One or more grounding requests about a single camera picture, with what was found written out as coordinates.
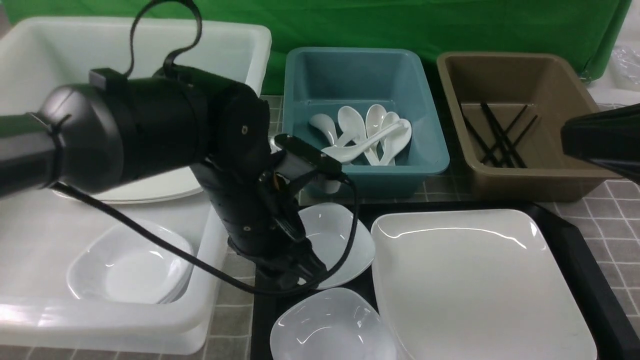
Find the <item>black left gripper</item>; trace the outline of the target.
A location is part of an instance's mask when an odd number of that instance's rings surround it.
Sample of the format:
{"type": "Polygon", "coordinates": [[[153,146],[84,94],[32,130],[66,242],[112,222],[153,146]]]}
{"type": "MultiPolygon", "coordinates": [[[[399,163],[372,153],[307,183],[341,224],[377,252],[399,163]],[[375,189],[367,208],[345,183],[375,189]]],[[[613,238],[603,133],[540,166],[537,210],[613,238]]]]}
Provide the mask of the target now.
{"type": "Polygon", "coordinates": [[[237,255],[254,263],[273,291],[315,289],[329,276],[313,250],[294,191],[316,170],[281,150],[238,161],[208,158],[190,167],[237,255]]]}

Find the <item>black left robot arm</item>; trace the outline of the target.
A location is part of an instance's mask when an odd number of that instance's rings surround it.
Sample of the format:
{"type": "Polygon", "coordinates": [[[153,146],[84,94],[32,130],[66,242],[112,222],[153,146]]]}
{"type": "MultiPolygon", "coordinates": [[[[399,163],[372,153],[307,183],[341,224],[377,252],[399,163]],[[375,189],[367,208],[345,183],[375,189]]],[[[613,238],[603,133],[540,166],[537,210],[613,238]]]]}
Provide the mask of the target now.
{"type": "Polygon", "coordinates": [[[238,255],[286,295],[317,287],[314,253],[276,168],[269,104],[236,80],[188,66],[128,79],[94,69],[88,84],[60,86],[36,112],[1,117],[1,196],[51,188],[139,230],[91,194],[189,167],[238,255]]]}

